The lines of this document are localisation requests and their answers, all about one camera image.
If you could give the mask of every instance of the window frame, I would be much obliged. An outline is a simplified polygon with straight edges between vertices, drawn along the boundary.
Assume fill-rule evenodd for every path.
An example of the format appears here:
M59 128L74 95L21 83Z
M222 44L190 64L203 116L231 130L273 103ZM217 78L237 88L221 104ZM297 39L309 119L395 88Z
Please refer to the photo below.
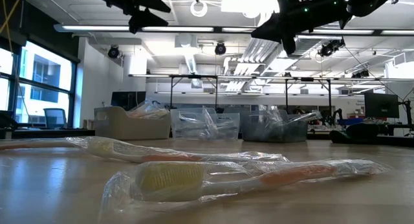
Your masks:
M41 44L30 41L33 44L36 44L39 47L44 48L45 50L48 50L48 48L42 46ZM19 96L19 86L20 84L28 84L33 85L35 87L40 87L43 89L48 89L50 91L57 91L59 93L65 93L68 94L69 98L69 107L68 107L68 118L67 118L67 126L69 128L73 127L73 116L74 116L74 100L75 100L75 86L76 86L76 71L78 69L78 63L72 61L71 59L64 57L60 54L57 54L58 56L61 56L62 58L65 58L66 60L69 60L71 62L71 89L68 91L66 89L62 89L59 87L54 87L53 85L43 84L41 82L35 82L33 80L29 80L26 78L21 78L20 75L20 68L21 68L21 56L23 53L23 47L19 48L19 54L13 53L13 68L12 68L12 74L2 73L0 72L0 78L7 79L9 81L9 96L8 96L8 110L13 110L13 118L16 119L16 107L17 107L17 99ZM41 127L45 126L44 124L33 124L33 123L19 123L19 126L22 127Z

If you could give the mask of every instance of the table surface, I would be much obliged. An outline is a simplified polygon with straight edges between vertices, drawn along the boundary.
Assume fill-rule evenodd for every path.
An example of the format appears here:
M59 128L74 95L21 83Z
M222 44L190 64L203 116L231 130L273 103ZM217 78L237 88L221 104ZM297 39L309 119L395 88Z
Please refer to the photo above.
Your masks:
M327 140L134 143L203 153L282 153L291 161L370 159L393 167L373 177L297 183L213 201L160 213L145 223L414 223L414 151L409 148ZM117 171L134 166L75 148L0 151L0 223L96 223L106 182Z

